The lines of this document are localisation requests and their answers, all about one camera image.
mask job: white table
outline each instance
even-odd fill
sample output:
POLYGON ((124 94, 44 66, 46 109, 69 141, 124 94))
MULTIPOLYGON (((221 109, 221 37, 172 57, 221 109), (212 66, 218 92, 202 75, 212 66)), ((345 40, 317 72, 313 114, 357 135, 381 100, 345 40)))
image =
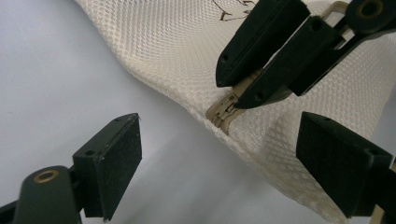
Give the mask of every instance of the white table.
MULTIPOLYGON (((71 166, 93 135, 133 112, 144 159, 111 223, 327 223, 129 75, 75 2, 0 1, 0 205, 18 198, 30 173, 71 166)), ((393 93, 373 139, 392 153, 395 112, 393 93)))

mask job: zipper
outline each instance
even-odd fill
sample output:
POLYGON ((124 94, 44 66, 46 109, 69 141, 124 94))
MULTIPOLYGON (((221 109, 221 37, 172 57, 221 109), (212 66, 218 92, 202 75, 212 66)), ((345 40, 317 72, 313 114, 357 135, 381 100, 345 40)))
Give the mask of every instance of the zipper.
POLYGON ((233 86, 231 92, 207 109, 206 118, 228 135, 230 123, 246 111, 246 109, 236 108, 235 104, 238 102, 242 93, 244 93, 261 72, 262 69, 259 69, 233 86))

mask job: brass insert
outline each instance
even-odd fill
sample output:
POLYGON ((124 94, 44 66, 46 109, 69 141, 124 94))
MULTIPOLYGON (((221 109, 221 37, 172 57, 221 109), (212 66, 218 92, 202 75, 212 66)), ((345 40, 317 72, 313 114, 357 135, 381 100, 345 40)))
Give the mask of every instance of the brass insert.
POLYGON ((59 174, 58 171, 56 170, 48 170, 48 171, 43 171, 40 174, 36 175, 34 178, 34 181, 37 184, 42 184, 51 181, 53 178, 55 178, 59 174))

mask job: zipper slider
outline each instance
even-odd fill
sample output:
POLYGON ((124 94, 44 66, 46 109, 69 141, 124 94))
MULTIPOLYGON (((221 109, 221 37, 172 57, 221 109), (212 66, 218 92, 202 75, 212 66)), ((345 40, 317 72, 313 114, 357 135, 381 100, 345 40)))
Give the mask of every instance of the zipper slider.
POLYGON ((221 128, 227 135, 230 123, 246 110, 236 108, 235 104, 238 102, 242 93, 244 93, 246 88, 254 81, 254 79, 256 79, 261 71, 262 69, 259 69, 243 79, 241 82, 237 83, 233 86, 230 93, 218 102, 214 103, 206 111, 206 118, 209 119, 217 128, 221 128))

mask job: fabric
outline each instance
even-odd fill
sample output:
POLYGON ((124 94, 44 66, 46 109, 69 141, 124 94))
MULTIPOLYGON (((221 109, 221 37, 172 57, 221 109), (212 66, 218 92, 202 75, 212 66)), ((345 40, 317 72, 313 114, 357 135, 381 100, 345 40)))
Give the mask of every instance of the fabric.
MULTIPOLYGON (((360 45, 306 96, 248 110, 227 136, 205 112, 229 90, 216 87, 217 59, 257 0, 77 2, 133 76, 184 106, 285 195, 331 222, 347 222, 295 157, 301 113, 327 116, 370 138, 396 80, 396 35, 360 45)), ((307 2, 314 14, 330 3, 307 2)))

